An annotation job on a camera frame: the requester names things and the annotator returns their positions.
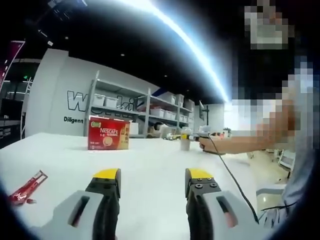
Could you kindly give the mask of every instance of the dark ceiling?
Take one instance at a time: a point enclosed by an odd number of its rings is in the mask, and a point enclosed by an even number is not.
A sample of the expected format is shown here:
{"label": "dark ceiling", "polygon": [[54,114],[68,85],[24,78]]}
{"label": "dark ceiling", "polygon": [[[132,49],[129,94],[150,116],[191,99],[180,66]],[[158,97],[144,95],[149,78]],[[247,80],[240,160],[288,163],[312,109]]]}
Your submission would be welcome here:
{"label": "dark ceiling", "polygon": [[[230,99],[274,98],[293,69],[297,41],[290,42],[286,50],[250,50],[243,6],[251,1],[152,2],[201,49]],[[314,29],[319,24],[318,3],[279,2],[289,23],[308,39],[307,48],[317,53]],[[11,17],[10,26],[5,28],[6,40],[26,39],[22,57],[40,59],[51,41],[52,48],[68,50],[71,57],[123,71],[195,101],[222,102],[211,76],[194,53],[157,17],[116,0],[86,3],[84,6],[81,0],[64,0],[51,9],[47,0],[34,0],[25,1],[19,9],[12,6],[8,9]]]}

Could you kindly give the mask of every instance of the shelving unit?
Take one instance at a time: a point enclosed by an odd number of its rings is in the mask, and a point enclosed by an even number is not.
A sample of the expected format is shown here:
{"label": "shelving unit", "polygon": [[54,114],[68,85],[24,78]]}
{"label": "shelving unit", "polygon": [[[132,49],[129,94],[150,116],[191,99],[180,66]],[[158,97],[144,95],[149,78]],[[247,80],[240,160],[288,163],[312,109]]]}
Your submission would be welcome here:
{"label": "shelving unit", "polygon": [[[116,95],[120,95],[123,97],[128,97],[131,99],[134,99],[133,104],[134,109],[128,110],[125,107],[123,108],[112,108],[108,106],[97,106],[93,105],[94,102],[94,95],[97,93],[97,91],[105,91],[108,93],[113,93]],[[178,103],[181,101],[180,95],[178,95]],[[165,110],[172,111],[176,113],[176,120],[173,119],[167,119],[160,116],[154,116],[150,114],[150,106],[159,106],[161,108],[164,108]],[[85,120],[84,120],[84,131],[83,135],[88,135],[88,128],[89,128],[89,118],[90,115],[97,114],[94,111],[101,111],[101,112],[108,112],[108,113],[118,113],[123,114],[127,116],[132,116],[132,119],[134,121],[137,121],[138,119],[143,121],[143,131],[140,134],[130,135],[130,138],[146,138],[148,134],[148,126],[149,122],[159,120],[161,122],[170,124],[171,126],[176,126],[179,128],[179,126],[182,124],[184,126],[190,125],[188,122],[180,122],[180,114],[191,114],[193,113],[192,110],[181,107],[180,104],[171,103],[169,101],[166,101],[164,99],[161,99],[156,96],[151,95],[151,90],[148,89],[147,93],[128,88],[126,86],[122,86],[120,84],[110,82],[107,80],[99,79],[99,71],[97,71],[96,76],[94,80],[91,83],[90,91],[88,95],[88,102],[87,102],[87,108],[85,112]]]}

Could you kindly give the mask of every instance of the person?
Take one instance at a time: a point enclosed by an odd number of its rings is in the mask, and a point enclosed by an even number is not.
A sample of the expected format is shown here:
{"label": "person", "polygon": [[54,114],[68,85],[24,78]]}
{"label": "person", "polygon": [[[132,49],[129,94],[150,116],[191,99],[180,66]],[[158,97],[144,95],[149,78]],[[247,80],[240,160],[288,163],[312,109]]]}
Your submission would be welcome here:
{"label": "person", "polygon": [[[269,16],[276,18],[281,14]],[[215,146],[210,139],[199,139],[200,147],[205,151],[239,154],[273,149],[276,144],[294,137],[295,164],[282,193],[281,203],[259,214],[259,223],[268,228],[278,227],[297,206],[316,161],[315,151],[319,150],[320,145],[319,76],[313,75],[312,64],[307,56],[297,55],[295,58],[294,74],[288,75],[281,99],[276,100],[275,110],[269,113],[267,121],[256,126],[255,134],[232,134],[231,138],[213,139]]]}

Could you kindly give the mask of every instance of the floor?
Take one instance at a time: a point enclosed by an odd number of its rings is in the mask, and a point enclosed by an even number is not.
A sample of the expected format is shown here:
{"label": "floor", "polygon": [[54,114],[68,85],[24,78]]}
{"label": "floor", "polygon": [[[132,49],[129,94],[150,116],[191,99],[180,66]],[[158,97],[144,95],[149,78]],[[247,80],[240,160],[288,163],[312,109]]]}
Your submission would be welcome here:
{"label": "floor", "polygon": [[[249,162],[258,187],[287,183],[289,170],[279,166],[278,161],[272,161],[273,158],[273,153],[266,151],[253,152],[253,158],[251,158]],[[280,195],[261,194],[257,197],[257,210],[277,206],[279,205],[280,199]]]}

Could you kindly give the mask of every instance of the white wall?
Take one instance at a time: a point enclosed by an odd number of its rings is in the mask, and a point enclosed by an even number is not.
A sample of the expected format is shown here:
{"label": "white wall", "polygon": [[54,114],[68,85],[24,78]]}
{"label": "white wall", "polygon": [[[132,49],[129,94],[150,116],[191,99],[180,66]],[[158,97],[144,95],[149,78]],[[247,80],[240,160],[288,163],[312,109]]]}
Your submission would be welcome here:
{"label": "white wall", "polygon": [[25,134],[40,132],[83,136],[88,92],[97,71],[99,78],[142,92],[159,87],[124,72],[68,56],[67,51],[48,49],[35,74],[28,101]]}
{"label": "white wall", "polygon": [[[224,129],[224,105],[208,104],[209,109],[209,126],[212,132],[222,132]],[[197,133],[200,126],[207,124],[207,113],[204,112],[204,120],[199,118],[199,106],[194,110],[194,132]]]}

